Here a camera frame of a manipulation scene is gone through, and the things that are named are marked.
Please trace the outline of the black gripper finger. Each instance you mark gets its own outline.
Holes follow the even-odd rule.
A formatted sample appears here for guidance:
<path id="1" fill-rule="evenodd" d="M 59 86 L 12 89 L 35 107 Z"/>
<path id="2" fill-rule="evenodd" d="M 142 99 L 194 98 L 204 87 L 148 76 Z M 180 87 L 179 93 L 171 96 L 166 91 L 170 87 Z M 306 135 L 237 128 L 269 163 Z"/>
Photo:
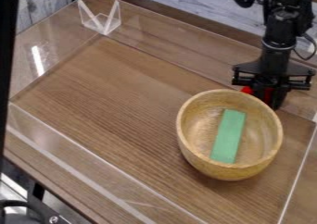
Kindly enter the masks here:
<path id="1" fill-rule="evenodd" d="M 251 89 L 253 89 L 253 95 L 259 100 L 263 100 L 265 99 L 265 85 L 259 81 L 255 81 L 251 85 Z"/>
<path id="2" fill-rule="evenodd" d="M 273 110 L 278 110 L 289 92 L 289 87 L 281 85 L 270 89 L 270 103 L 269 106 Z"/>

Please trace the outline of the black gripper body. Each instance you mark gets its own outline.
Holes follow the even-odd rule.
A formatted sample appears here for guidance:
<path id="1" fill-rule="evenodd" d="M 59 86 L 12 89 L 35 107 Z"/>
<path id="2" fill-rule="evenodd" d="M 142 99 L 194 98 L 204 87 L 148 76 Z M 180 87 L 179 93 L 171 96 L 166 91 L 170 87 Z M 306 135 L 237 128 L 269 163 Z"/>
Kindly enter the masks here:
<path id="1" fill-rule="evenodd" d="M 267 88 L 285 86 L 289 90 L 307 91 L 314 75 L 315 70 L 298 63 L 265 66 L 259 60 L 255 60 L 233 67 L 231 84 L 253 86 L 259 81 Z"/>

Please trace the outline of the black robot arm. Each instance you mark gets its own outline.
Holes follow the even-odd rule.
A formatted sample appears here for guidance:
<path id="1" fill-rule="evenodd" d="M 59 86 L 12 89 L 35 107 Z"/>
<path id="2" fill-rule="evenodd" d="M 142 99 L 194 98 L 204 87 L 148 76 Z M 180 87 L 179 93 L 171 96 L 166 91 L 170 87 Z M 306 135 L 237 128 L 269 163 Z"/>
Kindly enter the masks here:
<path id="1" fill-rule="evenodd" d="M 279 109 L 287 93 L 307 90 L 315 70 L 290 61 L 297 39 L 309 39 L 314 14 L 313 0 L 234 0 L 242 8 L 262 5 L 265 34 L 261 56 L 233 67 L 231 83 L 239 85 L 271 109 Z"/>

